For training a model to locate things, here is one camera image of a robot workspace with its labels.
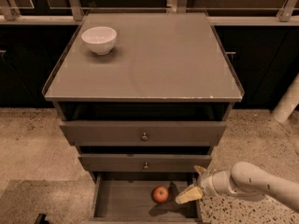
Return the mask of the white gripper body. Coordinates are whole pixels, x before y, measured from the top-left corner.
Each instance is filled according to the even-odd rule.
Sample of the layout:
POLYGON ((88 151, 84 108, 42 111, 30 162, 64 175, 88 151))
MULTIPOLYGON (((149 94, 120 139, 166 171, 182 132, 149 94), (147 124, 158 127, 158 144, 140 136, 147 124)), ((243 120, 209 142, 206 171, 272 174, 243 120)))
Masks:
POLYGON ((232 195, 234 182, 229 170, 205 169, 199 173, 197 184, 206 196, 232 195))

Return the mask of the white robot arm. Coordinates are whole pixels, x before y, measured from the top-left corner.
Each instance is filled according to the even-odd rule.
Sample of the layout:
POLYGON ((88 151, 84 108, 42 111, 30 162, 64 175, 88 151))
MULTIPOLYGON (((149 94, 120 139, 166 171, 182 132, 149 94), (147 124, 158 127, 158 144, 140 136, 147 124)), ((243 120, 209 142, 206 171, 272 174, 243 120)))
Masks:
POLYGON ((204 196, 220 195, 259 202, 267 195, 299 212, 299 184, 271 175, 252 163, 240 161, 227 170, 195 165, 194 170, 199 177, 176 197, 176 203, 184 204, 198 201, 204 196))

